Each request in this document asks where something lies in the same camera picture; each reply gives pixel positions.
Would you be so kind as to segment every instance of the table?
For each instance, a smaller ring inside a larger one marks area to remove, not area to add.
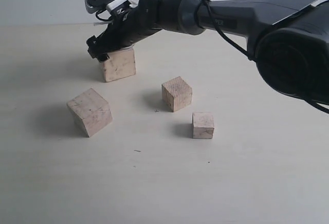
[[[326,114],[213,31],[153,35],[135,76],[104,83],[85,43],[103,29],[0,27],[0,223],[329,222]],[[171,113],[161,84],[177,76],[193,101]],[[85,138],[66,102],[89,88],[114,120]],[[194,111],[213,113],[212,140],[191,139]]]

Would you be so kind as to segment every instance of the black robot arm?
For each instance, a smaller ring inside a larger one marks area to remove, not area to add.
[[[318,0],[86,0],[89,13],[108,11],[108,24],[87,40],[92,58],[102,62],[112,51],[166,30],[199,35],[217,31],[254,61],[276,91],[305,100],[329,113],[329,2]],[[246,50],[225,33],[245,37]]]

